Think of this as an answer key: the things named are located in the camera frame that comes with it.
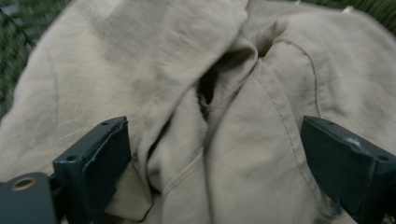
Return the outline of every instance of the garment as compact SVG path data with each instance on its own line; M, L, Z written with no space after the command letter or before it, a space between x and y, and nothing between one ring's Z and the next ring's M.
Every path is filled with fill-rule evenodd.
M127 116L133 162L106 212L125 223L326 223L304 115L396 153L396 43L360 12L259 0L74 2L0 127L0 180Z

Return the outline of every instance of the khaki cloth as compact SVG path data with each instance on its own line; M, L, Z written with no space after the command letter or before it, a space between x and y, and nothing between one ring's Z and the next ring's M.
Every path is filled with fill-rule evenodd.
M339 208L306 164L303 116L396 153L395 59L394 37L357 11L76 1L31 55L1 122L0 180L50 174L97 123L125 115L134 162L106 210L119 222L330 222Z

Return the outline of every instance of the crumpled fabric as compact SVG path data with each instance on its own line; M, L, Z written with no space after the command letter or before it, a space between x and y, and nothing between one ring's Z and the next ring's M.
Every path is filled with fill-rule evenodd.
M395 38L359 11L76 1L1 122L0 181L51 174L97 123L127 116L133 161L108 222L349 223L306 164L303 116L396 153L395 58Z

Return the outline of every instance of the beige fabric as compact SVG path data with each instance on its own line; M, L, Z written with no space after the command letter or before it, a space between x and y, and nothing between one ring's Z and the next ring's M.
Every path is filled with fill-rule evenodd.
M329 222L338 209L306 164L303 115L396 153L395 58L394 38L359 12L77 1L35 49L2 120L0 180L50 174L93 126L126 115L134 163L106 210L118 222Z

